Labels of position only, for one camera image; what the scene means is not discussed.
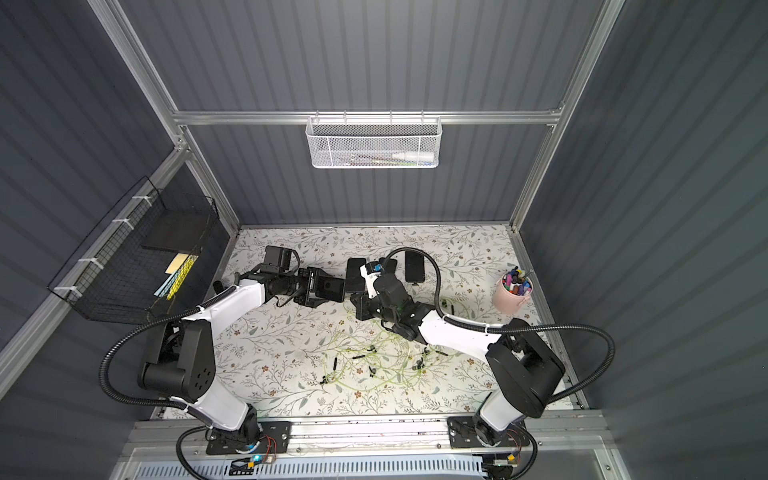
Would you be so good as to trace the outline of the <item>yellow sticky note pad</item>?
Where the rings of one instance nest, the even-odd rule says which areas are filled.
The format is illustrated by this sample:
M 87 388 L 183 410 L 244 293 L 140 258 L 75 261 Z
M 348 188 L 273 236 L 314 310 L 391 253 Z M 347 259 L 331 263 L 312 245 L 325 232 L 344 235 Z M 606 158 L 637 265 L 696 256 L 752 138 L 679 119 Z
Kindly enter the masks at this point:
M 187 261 L 189 258 L 188 254 L 185 253 L 177 253 L 175 257 L 172 259 L 170 264 L 167 266 L 165 273 L 167 275 L 174 274 L 177 270 L 181 268 L 181 266 Z

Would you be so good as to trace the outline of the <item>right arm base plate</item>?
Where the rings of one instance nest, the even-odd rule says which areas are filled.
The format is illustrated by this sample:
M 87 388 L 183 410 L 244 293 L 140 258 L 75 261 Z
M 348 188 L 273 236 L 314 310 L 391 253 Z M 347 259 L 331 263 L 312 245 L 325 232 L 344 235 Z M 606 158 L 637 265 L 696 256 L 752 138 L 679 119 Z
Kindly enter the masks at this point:
M 497 431 L 478 416 L 451 416 L 446 419 L 449 443 L 454 449 L 527 447 L 530 440 L 521 424 Z

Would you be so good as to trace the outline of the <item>white marker in basket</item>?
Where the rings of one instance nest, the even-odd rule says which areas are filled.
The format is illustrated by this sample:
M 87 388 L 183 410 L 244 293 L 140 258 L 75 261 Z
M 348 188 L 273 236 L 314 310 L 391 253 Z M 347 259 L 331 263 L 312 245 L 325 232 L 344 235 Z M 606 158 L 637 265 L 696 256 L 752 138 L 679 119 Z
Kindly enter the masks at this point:
M 435 153 L 431 151 L 402 151 L 393 153 L 391 158 L 397 162 L 425 165 L 435 162 Z

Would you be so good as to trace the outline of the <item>pink pen cup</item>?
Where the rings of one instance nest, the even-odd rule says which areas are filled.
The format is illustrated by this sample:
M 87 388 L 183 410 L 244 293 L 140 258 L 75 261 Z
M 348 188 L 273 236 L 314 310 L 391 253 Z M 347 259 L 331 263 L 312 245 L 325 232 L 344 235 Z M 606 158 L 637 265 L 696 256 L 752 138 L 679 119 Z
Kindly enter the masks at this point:
M 530 299 L 532 291 L 533 283 L 528 273 L 519 267 L 513 267 L 496 283 L 493 306 L 502 314 L 514 315 Z

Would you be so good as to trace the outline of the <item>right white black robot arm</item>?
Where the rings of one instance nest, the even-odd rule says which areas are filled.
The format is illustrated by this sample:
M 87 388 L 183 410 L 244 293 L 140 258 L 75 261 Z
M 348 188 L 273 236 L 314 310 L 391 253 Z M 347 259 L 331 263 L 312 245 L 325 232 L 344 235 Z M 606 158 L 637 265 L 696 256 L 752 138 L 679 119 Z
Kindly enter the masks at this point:
M 490 368 L 497 389 L 476 414 L 479 428 L 500 432 L 524 417 L 541 417 L 565 368 L 538 333 L 492 333 L 479 323 L 464 328 L 439 307 L 414 300 L 389 273 L 368 280 L 366 288 L 350 296 L 359 320 L 378 319 L 406 340 L 447 347 Z

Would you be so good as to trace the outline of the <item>green wired earphones tangle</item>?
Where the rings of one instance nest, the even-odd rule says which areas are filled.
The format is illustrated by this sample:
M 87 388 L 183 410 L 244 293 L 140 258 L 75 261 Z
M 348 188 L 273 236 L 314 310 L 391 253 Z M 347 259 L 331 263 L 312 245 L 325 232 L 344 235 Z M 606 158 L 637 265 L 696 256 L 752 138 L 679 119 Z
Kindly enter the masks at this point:
M 402 388 L 439 391 L 446 382 L 483 374 L 481 363 L 447 347 L 408 341 L 380 325 L 377 318 L 359 320 L 346 302 L 328 313 L 330 324 L 317 335 L 312 361 L 314 383 L 333 391 L 366 393 Z

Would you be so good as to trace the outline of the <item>small black smartphone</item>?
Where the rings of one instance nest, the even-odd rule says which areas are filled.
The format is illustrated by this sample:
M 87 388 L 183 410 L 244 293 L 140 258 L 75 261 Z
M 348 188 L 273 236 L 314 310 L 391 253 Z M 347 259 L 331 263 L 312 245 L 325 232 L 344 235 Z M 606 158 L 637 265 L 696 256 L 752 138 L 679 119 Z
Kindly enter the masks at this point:
M 316 283 L 315 294 L 325 301 L 341 303 L 345 299 L 345 279 L 320 276 Z

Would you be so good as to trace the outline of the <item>black foam pad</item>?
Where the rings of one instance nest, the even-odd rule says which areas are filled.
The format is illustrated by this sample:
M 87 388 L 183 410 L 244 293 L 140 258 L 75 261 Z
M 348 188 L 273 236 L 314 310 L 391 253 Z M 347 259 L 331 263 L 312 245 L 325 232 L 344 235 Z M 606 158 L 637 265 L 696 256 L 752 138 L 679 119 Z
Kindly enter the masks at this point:
M 196 254 L 208 234 L 210 220 L 211 217 L 207 214 L 166 210 L 152 224 L 141 242 L 141 247 Z

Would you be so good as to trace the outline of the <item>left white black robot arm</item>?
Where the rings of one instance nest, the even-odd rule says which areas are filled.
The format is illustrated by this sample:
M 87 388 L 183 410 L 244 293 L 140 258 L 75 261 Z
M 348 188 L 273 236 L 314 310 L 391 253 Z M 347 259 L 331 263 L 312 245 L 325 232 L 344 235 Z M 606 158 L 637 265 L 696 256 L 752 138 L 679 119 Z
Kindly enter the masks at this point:
M 234 283 L 150 335 L 138 385 L 168 398 L 209 426 L 228 432 L 253 429 L 254 410 L 216 376 L 214 340 L 246 313 L 284 296 L 307 308 L 345 298 L 345 280 L 300 266 L 293 249 L 268 246 L 262 263 Z

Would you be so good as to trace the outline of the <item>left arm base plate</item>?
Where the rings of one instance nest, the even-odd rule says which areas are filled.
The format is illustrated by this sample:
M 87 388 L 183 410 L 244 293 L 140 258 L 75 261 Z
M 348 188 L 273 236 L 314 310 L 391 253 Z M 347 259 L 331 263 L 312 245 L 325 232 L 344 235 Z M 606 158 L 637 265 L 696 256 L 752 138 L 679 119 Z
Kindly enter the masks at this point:
M 257 422 L 250 431 L 213 429 L 206 434 L 208 455 L 283 454 L 287 452 L 293 424 L 288 421 Z

